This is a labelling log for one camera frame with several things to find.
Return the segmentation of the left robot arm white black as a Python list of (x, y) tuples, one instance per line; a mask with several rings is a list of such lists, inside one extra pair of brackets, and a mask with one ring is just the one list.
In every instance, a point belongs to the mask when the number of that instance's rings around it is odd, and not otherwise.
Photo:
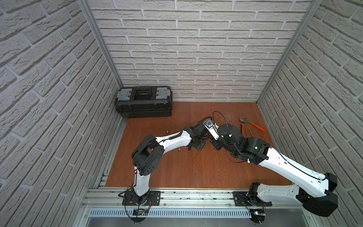
[(118, 194), (123, 198), (123, 205), (154, 205), (157, 200), (150, 196), (149, 181), (151, 174), (157, 169), (164, 154), (181, 147), (202, 150), (206, 140), (218, 139), (219, 126), (211, 116), (200, 120), (195, 126), (181, 128), (177, 133), (155, 137), (147, 135), (133, 151), (131, 158), (134, 166), (134, 183), (131, 187)]

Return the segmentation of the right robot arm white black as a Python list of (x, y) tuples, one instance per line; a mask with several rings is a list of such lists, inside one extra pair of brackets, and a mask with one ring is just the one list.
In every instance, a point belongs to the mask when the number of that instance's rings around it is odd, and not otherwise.
[(333, 192), (337, 177), (332, 173), (315, 172), (283, 155), (257, 137), (244, 137), (236, 126), (206, 123), (213, 146), (239, 162), (270, 169), (292, 182), (292, 185), (271, 186), (252, 183), (245, 199), (252, 206), (270, 206), (273, 202), (300, 204), (310, 213), (328, 217), (338, 208), (338, 196)]

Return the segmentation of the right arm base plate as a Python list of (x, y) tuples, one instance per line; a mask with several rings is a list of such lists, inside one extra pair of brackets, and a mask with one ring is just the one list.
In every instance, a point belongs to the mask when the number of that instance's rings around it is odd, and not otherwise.
[(247, 206), (255, 206), (255, 207), (271, 207), (272, 202), (264, 202), (256, 195), (250, 195), (248, 192), (235, 191), (233, 194), (233, 201), (236, 207), (247, 207)]

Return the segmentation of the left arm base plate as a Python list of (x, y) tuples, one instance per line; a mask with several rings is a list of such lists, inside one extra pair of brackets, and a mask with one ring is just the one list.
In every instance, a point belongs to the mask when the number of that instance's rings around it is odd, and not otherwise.
[(160, 191), (148, 191), (143, 196), (138, 196), (134, 190), (128, 190), (123, 195), (123, 206), (159, 206), (161, 199)]

